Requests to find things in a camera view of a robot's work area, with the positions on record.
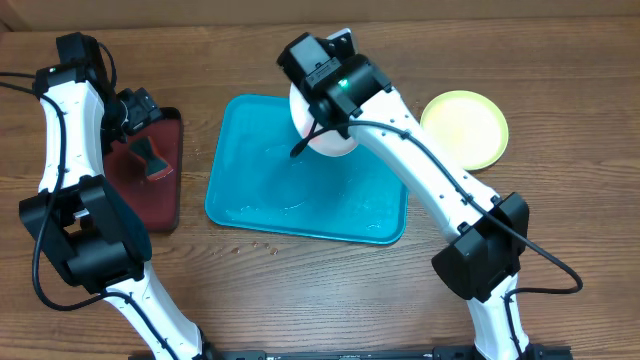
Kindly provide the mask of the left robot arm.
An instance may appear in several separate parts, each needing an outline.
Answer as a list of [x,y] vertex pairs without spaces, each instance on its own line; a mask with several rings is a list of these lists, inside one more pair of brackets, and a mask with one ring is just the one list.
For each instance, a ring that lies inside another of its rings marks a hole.
[[87,300],[116,308],[147,343],[155,359],[215,359],[203,331],[176,306],[151,264],[143,222],[111,186],[103,157],[114,141],[177,111],[159,107],[145,89],[115,90],[109,52],[80,32],[56,40],[59,64],[38,70],[30,90],[46,116],[46,163],[36,196],[19,204],[20,219],[35,240],[32,284],[47,307],[39,277],[47,257],[64,282],[82,286]]

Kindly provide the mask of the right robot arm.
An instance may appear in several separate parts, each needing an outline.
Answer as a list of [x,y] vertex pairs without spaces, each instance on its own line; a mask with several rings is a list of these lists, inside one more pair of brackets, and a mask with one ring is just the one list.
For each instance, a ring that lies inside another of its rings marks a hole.
[[466,300],[481,359],[521,359],[529,345],[513,295],[529,208],[457,165],[411,115],[399,91],[349,30],[327,39],[304,33],[277,59],[291,82],[291,115],[306,148],[329,157],[363,146],[414,193],[448,245],[432,259],[442,281]]

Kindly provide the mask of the green plate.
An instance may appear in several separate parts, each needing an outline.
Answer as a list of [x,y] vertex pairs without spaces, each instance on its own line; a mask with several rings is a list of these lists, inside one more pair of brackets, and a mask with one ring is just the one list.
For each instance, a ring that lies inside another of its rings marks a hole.
[[453,90],[433,98],[423,110],[421,127],[467,171],[492,166],[509,142],[506,117],[489,98]]

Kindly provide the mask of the white plate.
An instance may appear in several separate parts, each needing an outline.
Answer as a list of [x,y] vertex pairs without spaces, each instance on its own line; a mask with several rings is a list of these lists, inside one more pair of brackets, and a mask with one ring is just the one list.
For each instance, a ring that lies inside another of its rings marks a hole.
[[[352,38],[350,28],[344,28],[331,34],[328,40],[346,42],[357,49],[357,42]],[[317,124],[314,130],[311,130],[314,118],[309,112],[309,104],[294,84],[290,86],[289,108],[294,126],[302,138],[313,131],[322,129],[322,126]],[[338,131],[330,131],[312,139],[308,147],[324,156],[340,157],[352,152],[357,147],[357,142],[353,138],[344,139]]]

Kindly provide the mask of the red sponge with dark scourer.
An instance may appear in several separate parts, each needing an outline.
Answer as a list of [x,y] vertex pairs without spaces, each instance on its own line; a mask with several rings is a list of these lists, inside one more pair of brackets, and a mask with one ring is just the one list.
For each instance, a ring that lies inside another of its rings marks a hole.
[[173,167],[160,154],[149,136],[133,142],[129,146],[130,154],[144,167],[144,174],[148,181],[157,181],[173,171]]

